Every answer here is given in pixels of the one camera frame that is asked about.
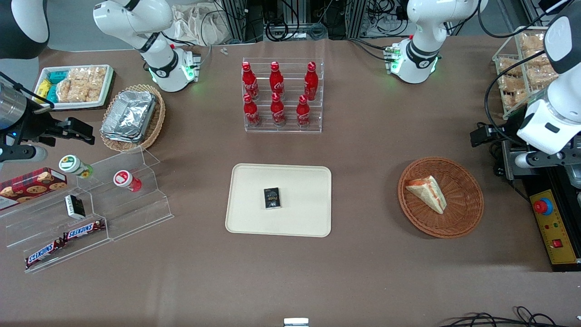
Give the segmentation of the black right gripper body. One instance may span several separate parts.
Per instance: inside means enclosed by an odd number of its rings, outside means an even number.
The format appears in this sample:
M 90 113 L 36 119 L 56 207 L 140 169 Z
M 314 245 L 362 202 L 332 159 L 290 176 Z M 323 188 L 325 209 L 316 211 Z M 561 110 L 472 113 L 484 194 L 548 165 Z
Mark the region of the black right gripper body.
M 25 142 L 42 143 L 54 146 L 56 138 L 69 139 L 69 135 L 61 126 L 62 121 L 54 119 L 50 112 L 52 108 L 27 106 L 18 121 L 17 144 Z

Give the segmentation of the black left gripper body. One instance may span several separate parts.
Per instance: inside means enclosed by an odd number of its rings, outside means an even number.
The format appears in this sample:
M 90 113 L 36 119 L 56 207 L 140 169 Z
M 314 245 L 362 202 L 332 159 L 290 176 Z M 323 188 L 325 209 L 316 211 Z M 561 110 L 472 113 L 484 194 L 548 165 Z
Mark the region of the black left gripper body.
M 517 131 L 520 129 L 521 124 L 525 119 L 525 113 L 525 108 L 519 108 L 518 110 L 515 110 L 510 116 L 508 116 L 508 119 L 505 121 L 505 123 L 500 125 L 500 128 L 503 129 L 502 132 L 506 135 L 506 137 L 503 137 L 499 134 L 497 142 L 508 141 L 512 144 L 513 147 L 527 146 L 527 143 L 517 136 Z

